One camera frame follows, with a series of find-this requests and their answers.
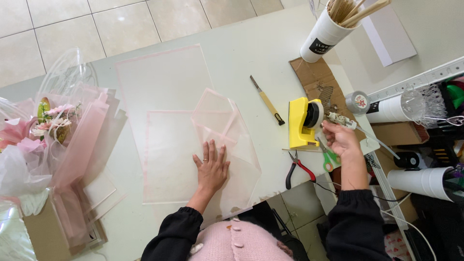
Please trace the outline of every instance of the black sleeve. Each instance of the black sleeve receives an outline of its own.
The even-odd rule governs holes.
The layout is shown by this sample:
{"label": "black sleeve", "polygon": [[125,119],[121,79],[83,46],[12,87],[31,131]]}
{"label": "black sleeve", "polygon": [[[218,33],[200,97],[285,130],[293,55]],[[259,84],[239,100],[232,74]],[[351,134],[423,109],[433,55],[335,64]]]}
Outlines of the black sleeve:
{"label": "black sleeve", "polygon": [[328,218],[326,243],[331,261],[391,260],[385,252],[384,221],[370,190],[342,191]]}
{"label": "black sleeve", "polygon": [[161,223],[158,235],[145,247],[141,261],[185,261],[197,241],[202,222],[201,214],[190,207],[168,215]]}

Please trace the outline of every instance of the tiled floor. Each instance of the tiled floor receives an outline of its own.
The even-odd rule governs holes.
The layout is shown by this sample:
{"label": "tiled floor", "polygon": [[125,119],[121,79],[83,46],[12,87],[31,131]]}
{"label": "tiled floor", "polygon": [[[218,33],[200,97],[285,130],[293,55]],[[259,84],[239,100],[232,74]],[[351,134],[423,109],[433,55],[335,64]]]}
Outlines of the tiled floor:
{"label": "tiled floor", "polygon": [[[282,0],[287,7],[306,0]],[[0,0],[0,87],[283,9],[280,0]]]}
{"label": "tiled floor", "polygon": [[271,208],[276,209],[292,235],[303,243],[311,261],[328,260],[316,227],[317,224],[326,221],[327,217],[316,196],[313,183],[298,185],[268,199],[267,202]]}

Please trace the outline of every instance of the green scissors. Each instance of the green scissors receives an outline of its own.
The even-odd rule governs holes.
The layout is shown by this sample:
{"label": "green scissors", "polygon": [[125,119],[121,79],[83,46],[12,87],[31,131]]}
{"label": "green scissors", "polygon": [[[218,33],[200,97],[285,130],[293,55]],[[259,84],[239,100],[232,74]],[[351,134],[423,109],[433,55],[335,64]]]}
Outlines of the green scissors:
{"label": "green scissors", "polygon": [[330,159],[333,159],[335,163],[340,164],[337,160],[337,155],[333,153],[331,150],[328,150],[324,144],[322,144],[321,139],[316,138],[317,141],[319,142],[319,147],[321,147],[322,152],[324,153],[324,169],[327,172],[331,172],[334,170],[334,166],[332,165],[332,162]]}

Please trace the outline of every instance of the duct tape roll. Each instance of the duct tape roll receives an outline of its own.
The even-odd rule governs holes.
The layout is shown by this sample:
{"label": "duct tape roll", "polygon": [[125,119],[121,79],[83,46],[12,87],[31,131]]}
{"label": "duct tape roll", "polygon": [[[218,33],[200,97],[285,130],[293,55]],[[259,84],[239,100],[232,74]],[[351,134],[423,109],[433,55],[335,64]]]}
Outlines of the duct tape roll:
{"label": "duct tape roll", "polygon": [[369,106],[371,105],[367,94],[362,91],[355,91],[347,94],[345,96],[345,102],[348,110],[355,115],[366,114],[369,110]]}

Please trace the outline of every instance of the white bucket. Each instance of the white bucket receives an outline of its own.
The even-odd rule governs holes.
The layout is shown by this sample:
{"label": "white bucket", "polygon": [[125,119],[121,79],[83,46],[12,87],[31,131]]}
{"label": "white bucket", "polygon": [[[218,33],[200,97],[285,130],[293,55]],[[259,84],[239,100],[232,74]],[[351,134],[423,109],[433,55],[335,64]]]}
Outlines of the white bucket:
{"label": "white bucket", "polygon": [[371,104],[366,117],[370,123],[411,121],[401,107],[401,95]]}
{"label": "white bucket", "polygon": [[351,31],[358,28],[360,24],[361,21],[353,28],[339,26],[330,18],[327,8],[324,9],[300,49],[301,57],[310,63],[317,62],[322,55],[343,40]]}
{"label": "white bucket", "polygon": [[451,169],[452,167],[411,171],[391,170],[387,179],[394,189],[453,202],[443,188],[443,174]]}

